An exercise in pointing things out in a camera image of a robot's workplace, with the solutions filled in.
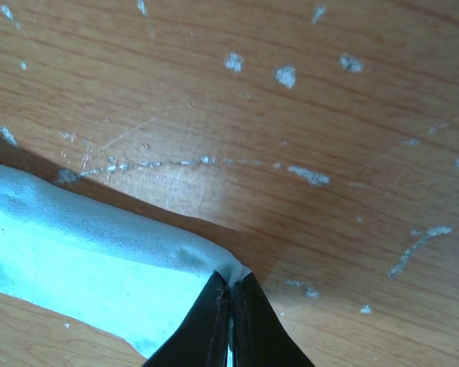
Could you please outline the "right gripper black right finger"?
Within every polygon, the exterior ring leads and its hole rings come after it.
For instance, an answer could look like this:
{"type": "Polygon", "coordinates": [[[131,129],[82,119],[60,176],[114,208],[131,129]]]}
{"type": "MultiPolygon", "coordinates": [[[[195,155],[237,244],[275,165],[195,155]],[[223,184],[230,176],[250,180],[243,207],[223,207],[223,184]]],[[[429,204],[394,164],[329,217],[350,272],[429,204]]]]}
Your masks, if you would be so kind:
{"type": "Polygon", "coordinates": [[[233,300],[234,366],[314,365],[285,331],[254,274],[234,284],[233,300]]]}

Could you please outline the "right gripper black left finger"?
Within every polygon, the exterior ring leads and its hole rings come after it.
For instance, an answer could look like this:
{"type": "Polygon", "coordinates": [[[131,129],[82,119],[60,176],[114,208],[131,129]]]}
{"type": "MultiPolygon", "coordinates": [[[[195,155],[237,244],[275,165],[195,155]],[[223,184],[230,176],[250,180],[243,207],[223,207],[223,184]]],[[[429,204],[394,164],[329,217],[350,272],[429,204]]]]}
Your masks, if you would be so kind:
{"type": "Polygon", "coordinates": [[[215,272],[174,334],[144,363],[148,367],[227,364],[230,288],[215,272]]]}

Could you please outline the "light blue cleaning cloth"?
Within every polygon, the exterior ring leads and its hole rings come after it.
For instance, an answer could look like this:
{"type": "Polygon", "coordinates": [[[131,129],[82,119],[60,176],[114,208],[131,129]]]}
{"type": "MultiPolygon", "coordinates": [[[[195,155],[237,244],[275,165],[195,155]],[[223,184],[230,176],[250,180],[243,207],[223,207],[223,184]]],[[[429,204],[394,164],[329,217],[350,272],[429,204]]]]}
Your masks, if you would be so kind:
{"type": "Polygon", "coordinates": [[[0,164],[0,293],[116,335],[148,358],[213,273],[233,285],[249,269],[191,232],[0,164]]]}

